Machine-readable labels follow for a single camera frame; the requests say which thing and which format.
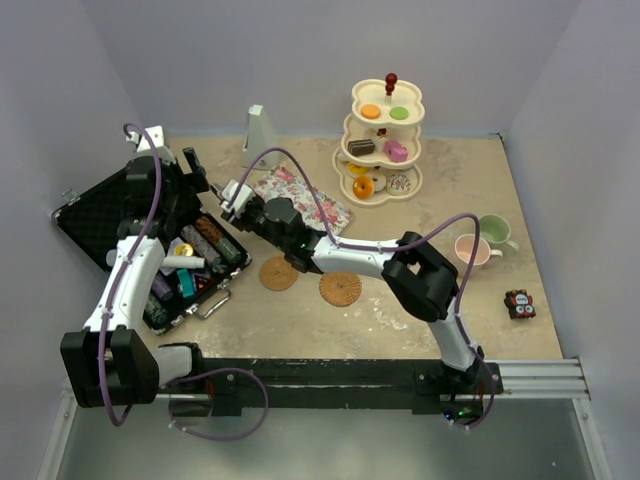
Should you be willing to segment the cream cake slice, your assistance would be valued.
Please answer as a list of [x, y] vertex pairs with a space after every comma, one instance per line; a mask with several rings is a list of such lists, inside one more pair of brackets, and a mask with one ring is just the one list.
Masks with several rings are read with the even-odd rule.
[[378, 149], [382, 149], [387, 141], [387, 130], [385, 128], [378, 129], [372, 137], [372, 141]]

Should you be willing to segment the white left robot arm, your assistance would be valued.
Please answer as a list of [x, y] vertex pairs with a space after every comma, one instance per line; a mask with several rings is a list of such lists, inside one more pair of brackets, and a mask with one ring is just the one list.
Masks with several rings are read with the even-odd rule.
[[172, 344], [151, 352], [137, 332], [162, 269], [190, 272], [205, 265], [203, 257], [175, 255], [169, 247], [180, 213], [192, 212], [198, 194], [209, 188], [195, 152], [183, 153], [190, 173], [165, 147], [138, 149], [123, 171], [125, 210], [107, 284], [82, 329], [65, 334], [60, 344], [71, 388], [84, 408], [149, 404], [172, 381], [185, 392], [206, 383], [207, 368], [194, 359], [192, 347]]

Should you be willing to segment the green macaron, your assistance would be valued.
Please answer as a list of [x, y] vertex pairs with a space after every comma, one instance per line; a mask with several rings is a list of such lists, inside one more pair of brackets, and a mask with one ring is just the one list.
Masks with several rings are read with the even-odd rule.
[[409, 117], [409, 110], [404, 106], [394, 106], [389, 111], [389, 116], [397, 121], [406, 120]]

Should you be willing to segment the chocolate striped cake bar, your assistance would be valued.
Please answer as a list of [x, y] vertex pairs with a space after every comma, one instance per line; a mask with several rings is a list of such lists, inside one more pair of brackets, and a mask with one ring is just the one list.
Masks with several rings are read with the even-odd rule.
[[376, 151], [376, 143], [371, 139], [352, 140], [347, 143], [347, 151], [355, 157], [370, 155]]

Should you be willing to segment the sprinkled white donut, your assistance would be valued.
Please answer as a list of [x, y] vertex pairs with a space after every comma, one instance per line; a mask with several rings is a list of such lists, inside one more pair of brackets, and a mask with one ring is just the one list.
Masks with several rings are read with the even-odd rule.
[[388, 177], [386, 190], [389, 194], [401, 196], [407, 194], [411, 190], [411, 179], [402, 173], [396, 173]]

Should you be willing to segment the cream plain donut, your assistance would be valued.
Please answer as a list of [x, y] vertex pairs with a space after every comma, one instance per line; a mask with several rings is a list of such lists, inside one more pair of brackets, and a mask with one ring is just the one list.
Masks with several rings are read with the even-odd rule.
[[375, 192], [380, 192], [386, 189], [387, 180], [384, 175], [373, 172], [372, 174], [369, 175], [369, 177], [373, 182]]

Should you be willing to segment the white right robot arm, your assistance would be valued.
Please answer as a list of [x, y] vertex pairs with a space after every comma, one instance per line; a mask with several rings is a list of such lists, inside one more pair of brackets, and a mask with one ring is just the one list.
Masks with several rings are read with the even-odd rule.
[[304, 223], [288, 198], [269, 201], [250, 192], [237, 199], [221, 193], [222, 218], [278, 248], [301, 273], [349, 273], [380, 279], [412, 317], [428, 324], [441, 354], [448, 386], [469, 392], [481, 380], [483, 360], [460, 316], [465, 284], [457, 268], [424, 237], [363, 241], [331, 238]]

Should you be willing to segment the yellow glazed donut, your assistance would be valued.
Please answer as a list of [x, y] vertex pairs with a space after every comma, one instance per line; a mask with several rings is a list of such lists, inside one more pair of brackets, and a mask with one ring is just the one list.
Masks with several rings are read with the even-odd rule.
[[349, 175], [354, 178], [365, 175], [369, 171], [368, 167], [357, 165], [353, 162], [347, 163], [347, 169], [348, 169]]

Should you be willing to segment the orange macaron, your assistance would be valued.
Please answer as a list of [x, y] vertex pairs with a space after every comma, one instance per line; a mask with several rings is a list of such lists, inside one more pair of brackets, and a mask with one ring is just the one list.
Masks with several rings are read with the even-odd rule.
[[376, 104], [364, 104], [361, 106], [360, 113], [366, 119], [377, 119], [381, 115], [381, 109]]

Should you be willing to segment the pink cup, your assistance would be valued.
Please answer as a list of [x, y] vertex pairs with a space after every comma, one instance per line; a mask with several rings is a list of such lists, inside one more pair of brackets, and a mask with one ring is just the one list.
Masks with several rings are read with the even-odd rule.
[[474, 234], [459, 236], [454, 242], [454, 252], [460, 261], [474, 267], [484, 266], [491, 259], [503, 256], [501, 250], [492, 248], [482, 237], [476, 239]]

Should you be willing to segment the woven coaster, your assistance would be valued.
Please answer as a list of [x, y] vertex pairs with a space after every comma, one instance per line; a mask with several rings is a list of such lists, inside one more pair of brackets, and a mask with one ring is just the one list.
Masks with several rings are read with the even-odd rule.
[[330, 305], [347, 307], [359, 299], [362, 282], [352, 273], [327, 273], [320, 279], [319, 292]]
[[259, 270], [259, 280], [264, 287], [272, 291], [284, 291], [298, 279], [298, 272], [283, 256], [267, 259]]

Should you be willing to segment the pink cake slice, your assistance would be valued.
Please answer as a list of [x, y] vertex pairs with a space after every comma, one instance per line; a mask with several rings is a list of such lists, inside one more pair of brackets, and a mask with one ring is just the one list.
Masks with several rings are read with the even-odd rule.
[[404, 163], [408, 159], [408, 150], [397, 140], [387, 140], [383, 146], [383, 152], [393, 163]]

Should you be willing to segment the green cup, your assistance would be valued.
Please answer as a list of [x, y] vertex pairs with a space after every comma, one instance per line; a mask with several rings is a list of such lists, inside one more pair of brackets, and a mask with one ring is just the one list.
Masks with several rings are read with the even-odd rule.
[[520, 250], [519, 244], [512, 238], [510, 223], [500, 215], [485, 214], [479, 217], [480, 234], [493, 246], [508, 246], [515, 252]]

